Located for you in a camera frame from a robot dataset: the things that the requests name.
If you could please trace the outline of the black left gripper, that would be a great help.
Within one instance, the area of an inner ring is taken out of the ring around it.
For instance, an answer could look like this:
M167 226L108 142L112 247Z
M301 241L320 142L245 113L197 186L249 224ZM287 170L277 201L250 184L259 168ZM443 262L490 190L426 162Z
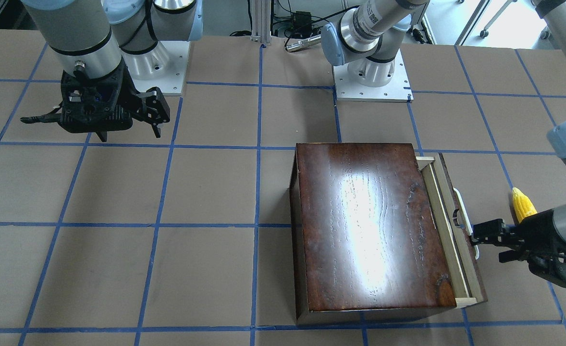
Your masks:
M566 210L546 210L509 226L503 219L473 225L472 245L502 245L500 263L526 261L529 271L566 288Z

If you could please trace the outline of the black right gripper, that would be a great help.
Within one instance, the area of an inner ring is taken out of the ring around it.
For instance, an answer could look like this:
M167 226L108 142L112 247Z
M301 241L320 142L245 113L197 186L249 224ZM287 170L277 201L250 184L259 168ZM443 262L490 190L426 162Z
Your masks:
M161 124L170 121L170 107L158 87L139 92L125 62L104 77L87 79L63 72L62 114L57 121L67 132L95 132L101 142L108 132L126 131L134 120L151 125L161 138Z

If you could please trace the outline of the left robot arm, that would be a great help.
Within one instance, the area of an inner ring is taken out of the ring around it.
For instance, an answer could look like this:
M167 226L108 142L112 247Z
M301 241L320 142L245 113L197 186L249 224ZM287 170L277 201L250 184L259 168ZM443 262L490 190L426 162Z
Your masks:
M423 0L369 0L346 10L338 22L322 29L323 54L332 66L362 58L388 63L400 46L389 29L407 31L406 18L423 4ZM566 57L566 0L536 0L535 11ZM566 165L566 121L546 136ZM476 224L472 229L472 245L507 247L499 254L501 263L526 261L531 273L566 288L566 205L525 216L515 226L496 219Z

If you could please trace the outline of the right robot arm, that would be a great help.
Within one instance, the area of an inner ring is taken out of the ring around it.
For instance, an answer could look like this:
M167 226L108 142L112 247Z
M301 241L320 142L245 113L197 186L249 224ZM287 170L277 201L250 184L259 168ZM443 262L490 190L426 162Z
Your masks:
M24 0L23 5L61 62L61 102L22 117L55 123L73 134L109 132L134 121L154 136L171 120L166 95L181 94L188 48L203 33L201 0Z

